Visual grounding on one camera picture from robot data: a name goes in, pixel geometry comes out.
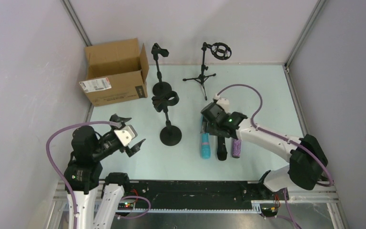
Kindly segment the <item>teal microphone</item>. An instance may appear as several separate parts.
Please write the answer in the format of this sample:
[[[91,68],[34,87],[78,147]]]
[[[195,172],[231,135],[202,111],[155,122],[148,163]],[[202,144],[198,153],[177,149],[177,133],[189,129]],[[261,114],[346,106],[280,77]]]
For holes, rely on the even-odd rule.
[[[200,135],[201,135],[201,157],[203,159],[209,159],[211,157],[209,134],[206,132],[206,129],[207,129],[207,121],[202,116]]]

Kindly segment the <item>black microphone orange end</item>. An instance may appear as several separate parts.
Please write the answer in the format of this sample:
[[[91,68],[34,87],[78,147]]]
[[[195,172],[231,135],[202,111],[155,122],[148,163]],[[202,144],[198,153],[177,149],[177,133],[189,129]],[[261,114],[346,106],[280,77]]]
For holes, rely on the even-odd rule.
[[[226,142],[223,136],[217,137],[217,150],[216,150],[217,158],[220,161],[225,161],[227,159],[227,149]]]

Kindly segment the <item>purple glitter microphone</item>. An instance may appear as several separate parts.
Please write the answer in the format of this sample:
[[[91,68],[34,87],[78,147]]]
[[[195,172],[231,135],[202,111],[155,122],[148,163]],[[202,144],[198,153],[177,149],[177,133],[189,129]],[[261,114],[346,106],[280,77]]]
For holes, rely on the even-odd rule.
[[[239,139],[232,139],[231,156],[233,158],[240,158],[242,141]]]

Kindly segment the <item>black round-base mic stand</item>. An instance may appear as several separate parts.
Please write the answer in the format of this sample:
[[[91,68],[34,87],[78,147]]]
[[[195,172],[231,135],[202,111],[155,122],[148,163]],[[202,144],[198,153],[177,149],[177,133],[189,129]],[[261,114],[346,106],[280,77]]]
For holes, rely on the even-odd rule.
[[[175,91],[169,91],[159,96],[152,97],[152,104],[157,112],[164,112],[166,117],[166,126],[160,132],[160,140],[166,146],[175,146],[182,139],[182,132],[172,125],[168,116],[168,107],[175,106],[179,102],[179,96]]]
[[[162,57],[168,57],[169,51],[167,49],[161,48],[158,43],[155,43],[152,46],[151,54],[153,55],[153,59],[155,60],[156,69],[157,69],[157,78],[158,78],[158,83],[156,83],[153,86],[152,93],[154,96],[160,96],[160,95],[172,90],[171,85],[162,80],[162,73],[160,71],[159,62],[158,62],[159,55]]]

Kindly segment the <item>brown cardboard box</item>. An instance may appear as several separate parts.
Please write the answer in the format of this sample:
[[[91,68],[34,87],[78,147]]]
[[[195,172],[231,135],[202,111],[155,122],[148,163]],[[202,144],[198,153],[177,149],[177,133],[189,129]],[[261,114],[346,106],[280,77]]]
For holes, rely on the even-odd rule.
[[[94,106],[148,96],[149,63],[137,38],[88,46],[84,52],[88,70],[79,85]]]

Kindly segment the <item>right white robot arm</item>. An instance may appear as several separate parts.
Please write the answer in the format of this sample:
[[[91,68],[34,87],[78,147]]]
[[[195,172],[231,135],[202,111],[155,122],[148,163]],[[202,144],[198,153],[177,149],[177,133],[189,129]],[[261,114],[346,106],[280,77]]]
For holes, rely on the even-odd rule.
[[[253,143],[288,163],[281,169],[265,172],[259,180],[270,191],[294,186],[312,190],[319,184],[328,160],[314,136],[274,133],[240,112],[225,111],[217,102],[208,104],[201,114],[208,123],[206,131],[209,134]]]

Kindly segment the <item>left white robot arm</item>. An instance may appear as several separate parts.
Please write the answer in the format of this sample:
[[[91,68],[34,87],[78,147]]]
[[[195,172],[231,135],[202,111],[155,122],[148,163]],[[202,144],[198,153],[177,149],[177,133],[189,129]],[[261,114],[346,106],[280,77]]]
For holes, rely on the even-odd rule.
[[[69,209],[73,211],[70,228],[109,229],[111,228],[119,202],[126,191],[131,190],[126,173],[110,173],[102,190],[102,201],[97,211],[95,201],[99,193],[101,161],[119,151],[128,157],[136,154],[142,141],[130,146],[137,133],[129,118],[113,114],[107,124],[110,131],[99,135],[94,130],[95,122],[73,125],[71,159],[64,172]]]

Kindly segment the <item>black tripod shock-mount stand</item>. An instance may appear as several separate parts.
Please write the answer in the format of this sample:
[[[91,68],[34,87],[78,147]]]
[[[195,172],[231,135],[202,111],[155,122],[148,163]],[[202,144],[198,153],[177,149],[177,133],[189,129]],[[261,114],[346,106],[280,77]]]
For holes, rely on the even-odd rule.
[[[211,55],[214,58],[216,58],[220,61],[226,61],[226,60],[230,59],[230,57],[232,56],[232,50],[227,44],[225,44],[223,42],[215,42],[213,44],[203,42],[201,50],[203,52],[203,55],[202,55],[202,64],[201,64],[200,74],[197,77],[193,77],[193,78],[183,78],[183,82],[186,82],[186,81],[197,82],[203,90],[204,99],[207,101],[208,97],[207,97],[207,93],[206,93],[205,82],[210,77],[215,77],[216,74],[213,73],[210,75],[205,75],[205,72],[209,69],[209,66],[206,65],[206,63],[205,63],[206,51],[209,50],[211,52]]]

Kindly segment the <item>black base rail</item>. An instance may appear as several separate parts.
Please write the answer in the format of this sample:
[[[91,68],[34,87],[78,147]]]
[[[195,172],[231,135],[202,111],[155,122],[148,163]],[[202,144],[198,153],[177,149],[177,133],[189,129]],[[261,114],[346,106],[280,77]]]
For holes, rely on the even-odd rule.
[[[247,181],[122,181],[125,195],[133,198],[136,210],[224,211],[256,210],[257,203],[276,205],[288,198],[283,190],[272,192],[261,184]]]

